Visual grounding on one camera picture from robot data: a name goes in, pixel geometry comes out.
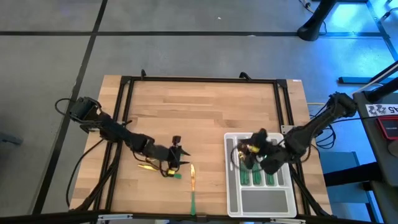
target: gray floor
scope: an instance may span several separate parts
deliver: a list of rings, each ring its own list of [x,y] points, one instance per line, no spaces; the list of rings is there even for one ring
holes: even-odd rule
[[[392,1],[371,0],[381,17]],[[0,31],[93,29],[100,0],[0,0]],[[383,21],[398,48],[398,12]],[[106,31],[294,32],[308,18],[298,1],[113,0],[100,26]],[[337,4],[328,32],[378,32],[365,4]],[[21,146],[0,144],[0,216],[32,208],[61,116],[56,99],[70,96],[89,37],[0,36],[0,130],[24,138]],[[97,37],[80,95],[96,98],[103,75],[237,77],[303,80],[308,102],[324,102],[340,76],[371,77],[393,62],[381,37]],[[312,113],[318,108],[311,106]],[[361,123],[338,123],[332,151],[356,151],[362,164],[374,161]],[[50,186],[44,212],[66,211],[68,178],[86,134],[71,124]],[[339,217],[368,220],[360,205],[333,205]]]

